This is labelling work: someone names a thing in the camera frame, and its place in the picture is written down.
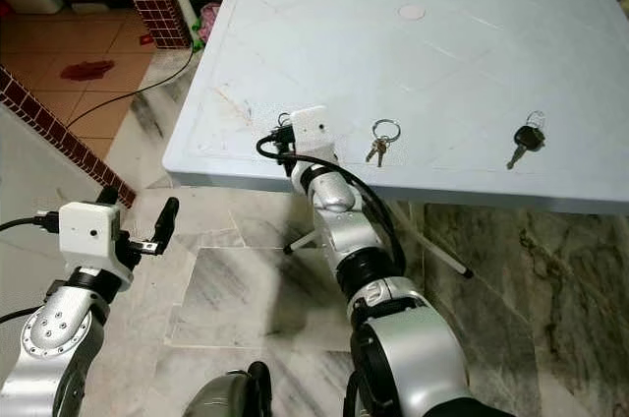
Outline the light blue plastic table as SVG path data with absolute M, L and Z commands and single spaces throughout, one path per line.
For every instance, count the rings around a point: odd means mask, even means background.
M 397 16 L 422 5 L 422 20 Z M 341 165 L 392 200 L 629 214 L 629 16 L 616 0 L 224 0 L 163 169 L 288 191 L 256 141 L 324 105 Z M 506 164 L 532 111 L 544 146 Z M 372 124 L 401 137 L 366 161 Z

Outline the black car key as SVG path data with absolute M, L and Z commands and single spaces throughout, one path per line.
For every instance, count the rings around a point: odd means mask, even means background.
M 521 160 L 527 151 L 538 151 L 544 146 L 546 142 L 546 135 L 543 132 L 544 120 L 546 120 L 546 115 L 542 111 L 535 110 L 526 117 L 525 124 L 517 129 L 513 135 L 515 151 L 506 164 L 508 170 L 515 168 L 516 162 Z

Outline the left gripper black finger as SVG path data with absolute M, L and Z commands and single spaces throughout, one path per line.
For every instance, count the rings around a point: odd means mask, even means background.
M 180 203 L 175 197 L 167 198 L 162 211 L 154 222 L 153 243 L 156 246 L 169 246 L 172 234 L 174 234 L 177 211 Z

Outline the red cloth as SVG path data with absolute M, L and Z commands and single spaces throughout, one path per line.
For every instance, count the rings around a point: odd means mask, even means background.
M 116 66 L 113 59 L 98 59 L 68 65 L 59 72 L 60 79 L 85 83 L 86 81 L 102 80 Z

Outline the silver keys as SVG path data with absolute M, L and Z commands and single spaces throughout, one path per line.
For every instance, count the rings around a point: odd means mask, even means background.
M 391 128 L 392 134 L 382 134 L 380 131 L 382 126 Z M 366 156 L 366 161 L 374 160 L 377 168 L 381 168 L 383 165 L 383 158 L 386 156 L 389 147 L 401 137 L 400 125 L 392 119 L 380 119 L 374 121 L 372 124 L 372 137 L 372 150 L 370 150 L 369 155 Z

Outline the dark grey robot left leg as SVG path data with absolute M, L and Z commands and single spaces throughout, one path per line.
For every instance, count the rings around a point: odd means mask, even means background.
M 270 371 L 256 360 L 248 369 L 234 369 L 208 381 L 183 417 L 273 417 Z

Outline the white table leg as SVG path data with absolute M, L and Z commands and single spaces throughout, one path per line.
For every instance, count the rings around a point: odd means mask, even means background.
M 298 237 L 297 240 L 288 243 L 286 247 L 283 247 L 283 254 L 292 255 L 295 254 L 297 250 L 301 250 L 301 248 L 319 248 L 323 250 L 323 248 L 326 247 L 328 236 L 328 225 L 320 225 L 312 229 L 309 233 Z
M 457 259 L 457 256 L 450 254 L 450 252 L 446 250 L 443 242 L 440 240 L 432 240 L 432 238 L 427 236 L 423 226 L 412 219 L 410 210 L 412 210 L 412 207 L 405 205 L 405 203 L 395 203 L 395 205 L 392 206 L 392 211 L 394 211 L 397 222 L 403 225 L 405 231 L 409 232 L 409 236 L 413 237 L 415 242 L 419 243 L 428 254 L 435 255 L 442 263 L 454 269 L 455 273 L 458 273 L 459 276 L 464 278 L 476 277 L 475 272 L 471 268 L 468 268 L 467 265 L 464 265 L 462 261 Z

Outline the pink cloth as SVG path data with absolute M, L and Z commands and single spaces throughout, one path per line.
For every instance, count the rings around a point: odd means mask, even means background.
M 198 43 L 204 45 L 208 41 L 208 37 L 214 28 L 216 18 L 219 16 L 221 9 L 220 2 L 210 2 L 202 5 L 200 8 L 200 17 L 198 17 L 195 33 L 198 36 Z

